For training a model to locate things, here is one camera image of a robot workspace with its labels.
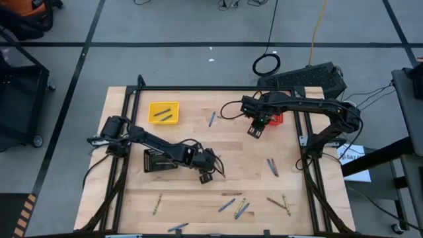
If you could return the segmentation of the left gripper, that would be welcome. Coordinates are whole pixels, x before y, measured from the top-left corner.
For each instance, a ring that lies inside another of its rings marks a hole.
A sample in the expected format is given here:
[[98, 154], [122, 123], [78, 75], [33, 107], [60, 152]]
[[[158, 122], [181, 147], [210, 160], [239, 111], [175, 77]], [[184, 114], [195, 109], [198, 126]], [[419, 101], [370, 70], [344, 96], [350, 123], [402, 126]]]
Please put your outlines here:
[[193, 156], [193, 167], [207, 172], [200, 176], [202, 184], [213, 180], [211, 172], [214, 170], [215, 160], [215, 154], [212, 149], [205, 149], [202, 153], [197, 153]]

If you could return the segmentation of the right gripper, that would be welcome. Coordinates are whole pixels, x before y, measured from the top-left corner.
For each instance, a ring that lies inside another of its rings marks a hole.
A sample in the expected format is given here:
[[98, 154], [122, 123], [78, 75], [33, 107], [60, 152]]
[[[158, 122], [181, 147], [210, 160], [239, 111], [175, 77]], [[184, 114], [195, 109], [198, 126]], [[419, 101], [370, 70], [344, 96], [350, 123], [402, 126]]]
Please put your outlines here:
[[243, 95], [241, 112], [253, 121], [247, 133], [259, 138], [264, 130], [264, 124], [276, 122], [276, 110], [270, 108], [270, 93], [255, 93], [253, 96]]

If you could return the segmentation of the black plastic basket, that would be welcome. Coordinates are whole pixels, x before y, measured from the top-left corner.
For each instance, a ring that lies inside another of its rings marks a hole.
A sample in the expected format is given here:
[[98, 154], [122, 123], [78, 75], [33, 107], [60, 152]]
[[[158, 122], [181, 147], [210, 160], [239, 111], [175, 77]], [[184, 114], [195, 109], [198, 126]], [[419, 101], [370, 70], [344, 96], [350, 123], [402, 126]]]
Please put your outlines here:
[[145, 173], [154, 173], [160, 171], [168, 171], [177, 169], [176, 166], [156, 166], [155, 162], [171, 162], [171, 159], [168, 155], [155, 151], [154, 149], [145, 149], [143, 152], [143, 163], [144, 163], [144, 172]]

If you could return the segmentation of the yellow plastic basket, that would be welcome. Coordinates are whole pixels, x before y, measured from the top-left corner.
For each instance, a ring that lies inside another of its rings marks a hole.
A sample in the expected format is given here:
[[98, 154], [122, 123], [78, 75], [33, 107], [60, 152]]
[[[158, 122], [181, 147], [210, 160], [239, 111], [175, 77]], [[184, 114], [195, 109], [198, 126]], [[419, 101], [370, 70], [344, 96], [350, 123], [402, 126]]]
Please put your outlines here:
[[[155, 113], [160, 112], [162, 110], [166, 110], [170, 108], [170, 112], [166, 112], [159, 116], [153, 116]], [[172, 114], [173, 116], [165, 121], [160, 121], [160, 119]], [[148, 122], [151, 124], [156, 125], [171, 125], [178, 123], [178, 116], [179, 116], [179, 102], [151, 102], [149, 104], [149, 111], [148, 111]]]

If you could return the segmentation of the white paper sign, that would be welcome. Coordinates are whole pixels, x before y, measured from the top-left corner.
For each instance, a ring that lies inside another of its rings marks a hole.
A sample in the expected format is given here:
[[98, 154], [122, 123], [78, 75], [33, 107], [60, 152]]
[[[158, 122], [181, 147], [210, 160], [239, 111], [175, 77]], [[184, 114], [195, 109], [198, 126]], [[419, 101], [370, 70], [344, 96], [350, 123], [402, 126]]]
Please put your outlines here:
[[354, 163], [355, 160], [365, 155], [365, 147], [362, 145], [350, 145], [345, 143], [337, 149], [338, 158], [342, 165], [347, 165], [348, 176], [344, 174], [344, 180], [349, 182], [371, 182], [371, 176], [369, 170], [358, 171], [354, 174], [350, 172], [356, 170], [357, 165]]

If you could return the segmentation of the black metal beam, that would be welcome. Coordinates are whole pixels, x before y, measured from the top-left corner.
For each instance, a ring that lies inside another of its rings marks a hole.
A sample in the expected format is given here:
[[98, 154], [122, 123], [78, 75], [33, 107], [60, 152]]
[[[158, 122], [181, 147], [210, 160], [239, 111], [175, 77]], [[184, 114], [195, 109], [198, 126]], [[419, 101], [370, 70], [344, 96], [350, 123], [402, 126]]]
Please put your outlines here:
[[[368, 170], [378, 165], [398, 159], [401, 155], [413, 153], [414, 147], [411, 138], [403, 138], [390, 145], [382, 147], [381, 149], [365, 154], [363, 157], [355, 160], [354, 163], [357, 165], [357, 168], [355, 171], [351, 169], [350, 172], [354, 174], [358, 171]], [[348, 176], [347, 165], [341, 166], [341, 169], [342, 174], [345, 173], [345, 175]]]

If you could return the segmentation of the grey metal cart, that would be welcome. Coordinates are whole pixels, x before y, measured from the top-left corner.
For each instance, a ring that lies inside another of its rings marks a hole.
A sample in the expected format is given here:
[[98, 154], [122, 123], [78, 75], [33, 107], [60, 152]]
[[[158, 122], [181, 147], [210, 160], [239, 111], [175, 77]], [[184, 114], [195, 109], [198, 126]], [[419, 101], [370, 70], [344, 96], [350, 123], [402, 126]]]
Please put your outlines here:
[[414, 98], [408, 68], [392, 71], [393, 81], [413, 152], [400, 156], [417, 224], [423, 237], [423, 99]]

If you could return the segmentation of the black device on cart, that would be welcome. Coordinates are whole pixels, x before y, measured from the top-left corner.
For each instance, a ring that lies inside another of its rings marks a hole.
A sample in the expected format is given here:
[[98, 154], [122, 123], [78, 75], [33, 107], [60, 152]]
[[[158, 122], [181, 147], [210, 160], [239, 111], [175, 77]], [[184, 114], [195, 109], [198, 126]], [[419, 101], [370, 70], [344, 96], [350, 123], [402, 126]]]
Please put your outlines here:
[[423, 100], [423, 62], [413, 68], [403, 68], [403, 71], [412, 81], [414, 98]]

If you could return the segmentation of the black orange striped floor mat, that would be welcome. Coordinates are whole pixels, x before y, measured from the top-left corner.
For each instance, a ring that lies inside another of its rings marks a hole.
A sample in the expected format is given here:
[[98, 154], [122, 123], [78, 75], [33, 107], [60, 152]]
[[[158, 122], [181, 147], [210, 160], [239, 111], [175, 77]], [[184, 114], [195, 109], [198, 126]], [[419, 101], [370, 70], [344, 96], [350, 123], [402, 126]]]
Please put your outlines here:
[[37, 197], [26, 193], [0, 193], [0, 238], [24, 238]]

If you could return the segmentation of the black wheeled cart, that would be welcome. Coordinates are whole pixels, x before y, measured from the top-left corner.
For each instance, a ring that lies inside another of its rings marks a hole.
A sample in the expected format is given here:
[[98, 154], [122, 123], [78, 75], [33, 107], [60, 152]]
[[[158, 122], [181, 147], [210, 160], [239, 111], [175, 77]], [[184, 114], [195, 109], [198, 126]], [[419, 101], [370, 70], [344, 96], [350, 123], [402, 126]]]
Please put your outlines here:
[[21, 44], [2, 29], [0, 36], [32, 63], [11, 66], [0, 50], [0, 153], [19, 145], [41, 147], [38, 119], [46, 91], [55, 91], [56, 85], [49, 79], [50, 71]]

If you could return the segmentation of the orange shop vacuum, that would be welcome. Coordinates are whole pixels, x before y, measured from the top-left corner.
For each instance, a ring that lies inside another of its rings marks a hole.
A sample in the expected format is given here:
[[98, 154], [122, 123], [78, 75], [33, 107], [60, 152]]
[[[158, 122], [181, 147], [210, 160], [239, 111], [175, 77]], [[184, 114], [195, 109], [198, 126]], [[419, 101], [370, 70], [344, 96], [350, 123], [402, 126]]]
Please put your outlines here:
[[62, 0], [0, 0], [0, 26], [20, 41], [42, 38], [53, 27], [54, 7]]

